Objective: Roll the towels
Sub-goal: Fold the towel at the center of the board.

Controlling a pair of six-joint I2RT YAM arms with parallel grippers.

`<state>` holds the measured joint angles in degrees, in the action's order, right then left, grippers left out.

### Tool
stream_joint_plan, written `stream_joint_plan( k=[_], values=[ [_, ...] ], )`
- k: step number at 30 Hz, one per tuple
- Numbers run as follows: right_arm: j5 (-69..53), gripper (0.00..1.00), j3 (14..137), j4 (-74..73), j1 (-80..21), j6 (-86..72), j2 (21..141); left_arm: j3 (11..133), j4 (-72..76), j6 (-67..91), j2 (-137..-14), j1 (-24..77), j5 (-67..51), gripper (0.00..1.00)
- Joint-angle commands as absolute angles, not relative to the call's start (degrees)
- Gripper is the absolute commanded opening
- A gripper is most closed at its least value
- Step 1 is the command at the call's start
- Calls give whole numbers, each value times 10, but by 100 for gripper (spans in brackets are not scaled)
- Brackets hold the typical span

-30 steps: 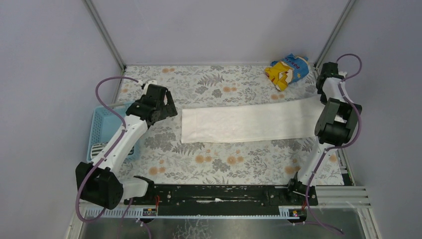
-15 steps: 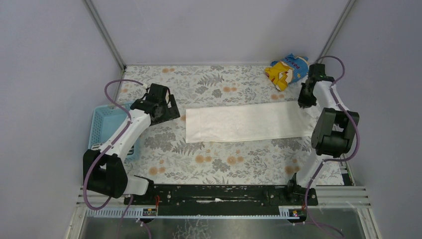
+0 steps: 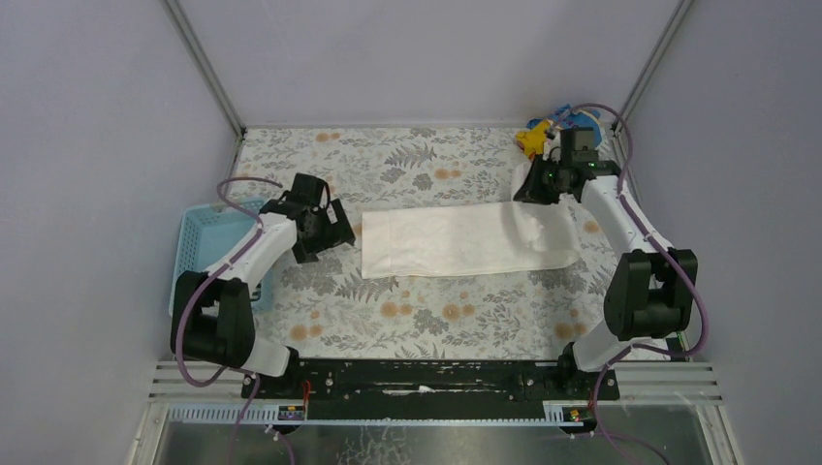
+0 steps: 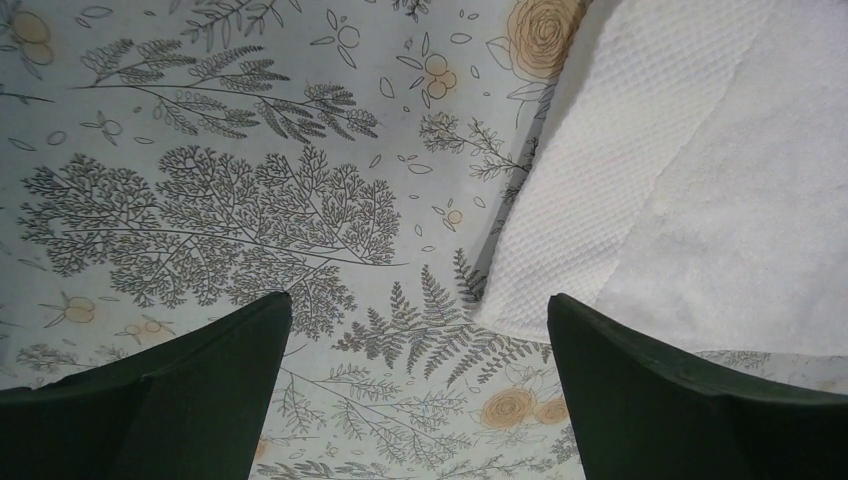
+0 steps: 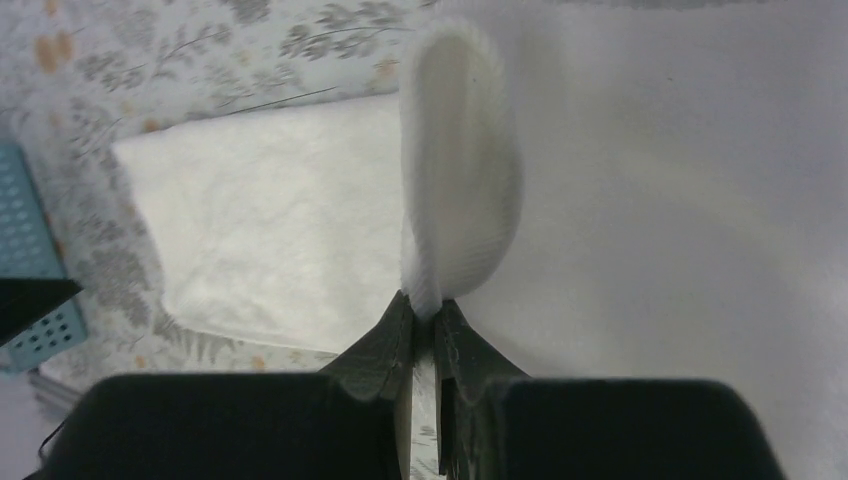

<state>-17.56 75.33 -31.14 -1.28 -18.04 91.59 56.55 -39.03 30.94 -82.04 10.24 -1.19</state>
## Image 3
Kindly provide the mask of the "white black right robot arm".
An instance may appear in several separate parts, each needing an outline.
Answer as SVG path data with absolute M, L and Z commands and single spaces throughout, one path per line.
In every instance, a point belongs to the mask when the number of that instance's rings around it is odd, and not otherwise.
M 690 322 L 698 262 L 654 230 L 619 165 L 600 157 L 590 127 L 564 129 L 537 155 L 516 202 L 551 205 L 571 196 L 597 221 L 618 263 L 604 297 L 603 320 L 567 346 L 578 371 L 595 372 L 633 348 L 653 351 L 652 339 Z

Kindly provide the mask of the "white fluffy towel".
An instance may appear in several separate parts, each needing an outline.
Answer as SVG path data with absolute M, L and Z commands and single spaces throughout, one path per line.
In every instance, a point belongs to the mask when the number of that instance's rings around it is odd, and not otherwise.
M 553 270 L 582 254 L 567 201 L 369 211 L 362 225 L 364 279 Z

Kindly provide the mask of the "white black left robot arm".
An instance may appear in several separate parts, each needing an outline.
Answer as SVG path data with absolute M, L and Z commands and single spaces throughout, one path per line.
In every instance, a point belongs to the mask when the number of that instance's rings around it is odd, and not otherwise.
M 174 285 L 170 345 L 178 370 L 193 386 L 200 381 L 188 372 L 188 358 L 213 363 L 220 372 L 283 376 L 293 351 L 258 334 L 253 291 L 284 255 L 315 263 L 320 253 L 356 242 L 341 201 L 320 177 L 296 174 L 290 188 L 257 210 L 228 198 L 232 183 L 221 181 L 217 195 L 250 219 L 250 230 L 222 258 L 203 271 L 183 271 Z

